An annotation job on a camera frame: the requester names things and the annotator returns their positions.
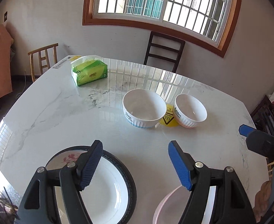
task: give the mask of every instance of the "window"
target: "window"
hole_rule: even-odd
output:
[[[166,33],[224,56],[241,0],[85,0],[83,25],[110,24]]]

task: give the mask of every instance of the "flower pattern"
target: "flower pattern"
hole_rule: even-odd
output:
[[[81,153],[71,153],[67,157],[63,158],[62,163],[68,164],[71,161],[77,161],[77,159],[79,158],[80,155],[81,155]]]

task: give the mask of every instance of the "white ceramic bowl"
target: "white ceramic bowl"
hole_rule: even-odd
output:
[[[138,128],[155,126],[165,115],[165,101],[155,92],[134,89],[125,94],[122,105],[127,120]]]
[[[211,186],[201,224],[209,224],[210,222],[215,192],[216,187]],[[177,224],[185,210],[190,194],[191,192],[181,185],[166,195],[154,213],[152,224]]]
[[[207,118],[207,110],[195,97],[187,94],[177,95],[173,104],[175,120],[185,128],[194,128]]]
[[[85,152],[62,152],[49,161],[46,169],[62,168]],[[104,157],[101,157],[90,185],[80,194],[94,224],[119,223],[127,212],[129,197],[125,179],[116,166]],[[55,187],[55,195],[61,224],[69,224],[60,187]]]

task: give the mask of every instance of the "chair back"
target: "chair back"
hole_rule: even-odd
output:
[[[52,45],[48,45],[36,50],[33,50],[31,52],[28,52],[28,55],[30,55],[30,68],[31,68],[31,73],[32,73],[32,82],[35,82],[36,78],[35,78],[35,74],[34,74],[34,54],[38,53],[39,54],[39,66],[40,66],[40,71],[41,71],[41,75],[43,74],[43,69],[44,68],[48,68],[50,69],[50,62],[49,62],[49,55],[48,55],[48,49],[53,48],[53,58],[54,58],[54,63],[57,63],[57,53],[56,53],[56,47],[58,46],[58,44],[52,44]],[[45,56],[42,57],[41,56],[41,52],[45,51]],[[42,61],[46,60],[46,65],[42,65]]]
[[[179,49],[174,49],[174,48],[171,48],[171,47],[167,47],[167,46],[164,46],[164,45],[153,43],[152,39],[153,39],[154,36],[155,37],[161,37],[161,38],[171,40],[171,41],[174,41],[174,42],[178,42],[180,44],[180,48]],[[186,42],[184,40],[181,40],[181,39],[169,36],[169,35],[165,35],[165,34],[161,34],[161,33],[158,33],[158,32],[151,31],[150,36],[149,36],[147,51],[146,51],[146,54],[145,54],[145,59],[144,59],[143,64],[144,65],[147,64],[148,57],[154,57],[154,58],[157,58],[157,59],[166,60],[166,61],[174,63],[172,72],[175,73],[176,70],[177,70],[179,61],[181,59],[181,55],[183,53],[185,43]],[[177,57],[176,57],[176,59],[171,59],[171,58],[167,58],[165,56],[152,54],[152,53],[150,53],[151,47],[156,47],[156,48],[168,50],[168,51],[171,51],[171,52],[175,52],[175,53],[177,53]]]

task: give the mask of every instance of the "yellow sticker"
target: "yellow sticker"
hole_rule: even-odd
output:
[[[77,60],[78,58],[82,57],[81,55],[76,55],[76,56],[73,56],[70,61],[74,61],[74,60]]]
[[[178,122],[173,117],[172,112],[173,105],[167,104],[167,111],[163,118],[160,120],[160,123],[165,126],[175,127],[178,126]]]

